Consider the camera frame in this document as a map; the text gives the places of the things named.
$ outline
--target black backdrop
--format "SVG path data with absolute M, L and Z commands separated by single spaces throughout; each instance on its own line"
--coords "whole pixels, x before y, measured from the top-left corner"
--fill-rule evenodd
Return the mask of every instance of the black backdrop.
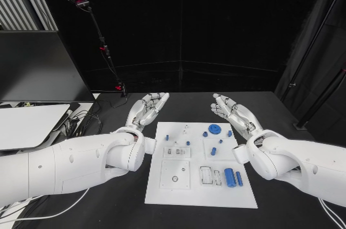
M 315 0 L 89 0 L 129 92 L 272 91 Z M 113 90 L 86 12 L 46 0 L 92 90 Z

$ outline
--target white board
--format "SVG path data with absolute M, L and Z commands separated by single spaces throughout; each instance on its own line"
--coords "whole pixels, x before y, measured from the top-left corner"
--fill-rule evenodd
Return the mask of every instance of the white board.
M 229 147 L 236 146 L 236 139 L 232 135 L 227 137 L 227 131 L 232 130 L 227 123 L 216 123 L 220 127 L 219 134 L 210 134 L 207 127 L 213 123 L 184 123 L 184 122 L 158 122 L 155 129 L 155 149 L 151 156 L 151 166 L 145 190 L 145 204 L 161 205 L 183 205 L 183 206 L 206 206 L 206 207 L 226 207 L 226 208 L 258 208 L 250 182 L 248 179 L 245 167 L 237 164 L 233 157 L 227 154 Z M 226 159 L 210 160 L 206 157 L 204 141 L 213 139 L 216 143 L 222 139 L 222 144 L 217 144 L 217 152 L 225 153 Z M 190 157 L 164 157 L 165 148 L 190 148 Z M 188 189 L 186 183 L 177 184 L 181 177 L 183 163 L 188 162 Z M 212 172 L 212 185 L 201 185 L 200 167 L 210 167 Z M 232 168 L 233 173 L 240 173 L 243 186 L 226 186 L 225 169 Z M 214 171 L 219 171 L 220 186 L 216 185 Z M 173 176 L 178 174 L 177 181 L 174 182 Z M 167 188 L 161 188 L 160 182 L 168 183 Z
M 41 105 L 0 109 L 0 150 L 37 147 L 70 105 Z

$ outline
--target blue screw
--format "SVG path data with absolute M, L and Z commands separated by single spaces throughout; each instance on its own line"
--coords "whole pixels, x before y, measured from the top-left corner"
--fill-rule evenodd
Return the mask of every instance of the blue screw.
M 212 148 L 210 155 L 214 156 L 214 153 L 216 153 L 216 147 Z

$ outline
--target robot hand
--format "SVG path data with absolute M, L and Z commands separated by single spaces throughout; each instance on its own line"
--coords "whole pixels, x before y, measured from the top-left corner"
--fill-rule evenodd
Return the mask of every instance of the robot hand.
M 263 130 L 255 115 L 249 109 L 243 105 L 236 104 L 230 98 L 216 93 L 212 96 L 216 98 L 216 104 L 213 103 L 210 105 L 210 110 L 229 121 L 235 130 L 248 140 L 250 136 Z
M 141 132 L 144 126 L 155 119 L 168 97 L 170 94 L 163 92 L 147 94 L 131 107 L 125 127 L 131 127 Z

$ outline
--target white robotic arm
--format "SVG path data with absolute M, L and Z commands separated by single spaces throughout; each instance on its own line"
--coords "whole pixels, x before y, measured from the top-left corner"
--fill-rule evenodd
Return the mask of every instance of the white robotic arm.
M 0 206 L 34 196 L 77 192 L 122 176 L 128 171 L 135 172 L 144 153 L 151 154 L 155 148 L 155 140 L 144 137 L 139 130 L 157 117 L 168 99 L 167 93 L 160 95 L 163 97 L 154 101 L 158 109 L 148 109 L 142 116 L 144 123 L 138 127 L 128 126 L 126 123 L 111 134 L 76 137 L 41 150 L 1 156 Z M 135 106 L 126 121 L 132 121 L 131 115 L 138 115 Z
M 242 105 L 217 94 L 213 97 L 217 104 L 210 105 L 212 111 L 229 121 L 248 140 L 246 145 L 232 149 L 237 163 L 249 162 L 266 180 L 288 182 L 304 193 L 346 207 L 346 148 L 288 140 L 262 129 L 256 117 Z

